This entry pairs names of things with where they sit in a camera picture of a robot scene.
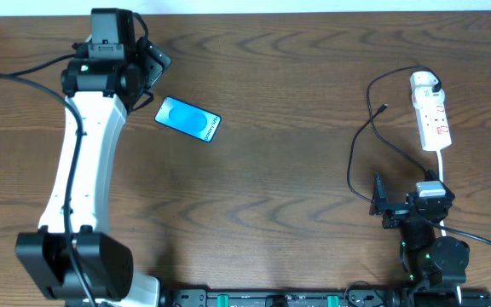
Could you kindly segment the blue Galaxy smartphone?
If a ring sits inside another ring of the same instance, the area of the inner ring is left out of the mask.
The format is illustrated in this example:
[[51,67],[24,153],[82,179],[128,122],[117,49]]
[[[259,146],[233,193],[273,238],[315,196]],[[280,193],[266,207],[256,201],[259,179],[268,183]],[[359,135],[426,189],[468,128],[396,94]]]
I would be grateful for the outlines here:
[[167,96],[154,120],[202,142],[211,142],[222,117],[185,101]]

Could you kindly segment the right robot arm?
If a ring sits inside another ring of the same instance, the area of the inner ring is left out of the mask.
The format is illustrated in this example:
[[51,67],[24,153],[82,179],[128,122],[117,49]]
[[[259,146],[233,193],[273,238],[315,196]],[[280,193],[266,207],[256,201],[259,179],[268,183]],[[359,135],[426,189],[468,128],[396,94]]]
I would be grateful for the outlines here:
[[452,236],[435,234],[453,205],[455,195],[439,180],[416,184],[402,203],[390,203],[379,174],[373,179],[370,214],[382,227],[401,233],[401,261],[417,290],[456,292],[466,282],[470,248]]

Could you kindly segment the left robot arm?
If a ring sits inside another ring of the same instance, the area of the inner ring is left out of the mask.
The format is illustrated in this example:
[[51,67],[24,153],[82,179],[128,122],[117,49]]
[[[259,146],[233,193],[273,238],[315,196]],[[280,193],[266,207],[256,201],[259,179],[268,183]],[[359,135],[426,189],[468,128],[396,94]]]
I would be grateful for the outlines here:
[[136,272],[130,249],[110,234],[113,160],[130,113],[153,100],[170,65],[137,13],[93,9],[90,38],[61,74],[66,124],[55,184],[34,232],[17,237],[17,258],[44,297],[71,306],[159,306],[158,279]]

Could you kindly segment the white charger adapter plug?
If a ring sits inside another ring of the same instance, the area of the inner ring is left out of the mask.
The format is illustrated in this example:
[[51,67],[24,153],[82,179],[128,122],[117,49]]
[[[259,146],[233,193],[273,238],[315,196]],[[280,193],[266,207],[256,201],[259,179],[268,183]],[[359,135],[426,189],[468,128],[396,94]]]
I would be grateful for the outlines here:
[[410,77],[411,91],[415,91],[420,87],[430,87],[433,89],[438,84],[438,78],[429,71],[414,72]]

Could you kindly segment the white power strip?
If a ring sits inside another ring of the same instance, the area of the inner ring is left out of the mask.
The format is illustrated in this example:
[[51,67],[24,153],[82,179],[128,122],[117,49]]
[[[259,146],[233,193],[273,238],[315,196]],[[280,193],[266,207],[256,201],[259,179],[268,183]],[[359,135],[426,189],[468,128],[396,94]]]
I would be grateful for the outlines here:
[[444,90],[433,92],[429,86],[420,86],[412,91],[412,103],[424,151],[440,151],[452,144],[444,102]]

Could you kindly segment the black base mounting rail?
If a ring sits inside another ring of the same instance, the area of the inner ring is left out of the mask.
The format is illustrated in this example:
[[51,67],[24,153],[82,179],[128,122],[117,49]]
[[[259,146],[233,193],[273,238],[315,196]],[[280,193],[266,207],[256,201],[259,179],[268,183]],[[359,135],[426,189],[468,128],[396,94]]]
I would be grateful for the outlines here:
[[200,288],[165,290],[161,307],[489,307],[486,292],[415,293],[407,290],[351,288],[344,291],[215,291]]

